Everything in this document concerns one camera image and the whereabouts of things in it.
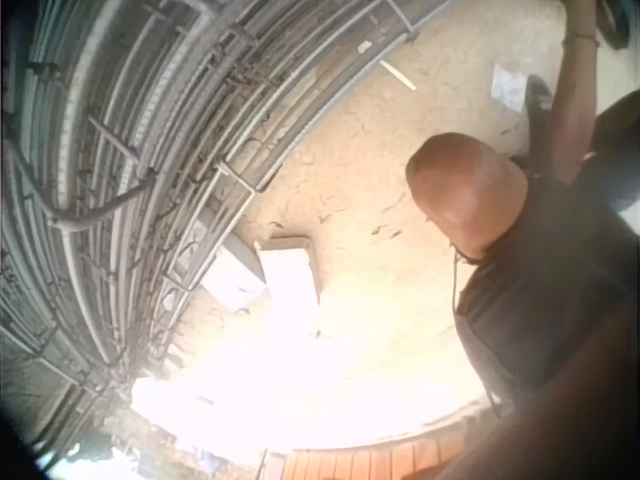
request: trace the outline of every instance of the man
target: man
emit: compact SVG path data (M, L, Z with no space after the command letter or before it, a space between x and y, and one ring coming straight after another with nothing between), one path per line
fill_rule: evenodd
M418 207L478 264L456 327L487 389L515 407L612 311L637 318L638 237L582 186L593 182L577 181L596 125L596 0L563 3L560 78L532 159L540 174L455 133L427 140L406 171Z

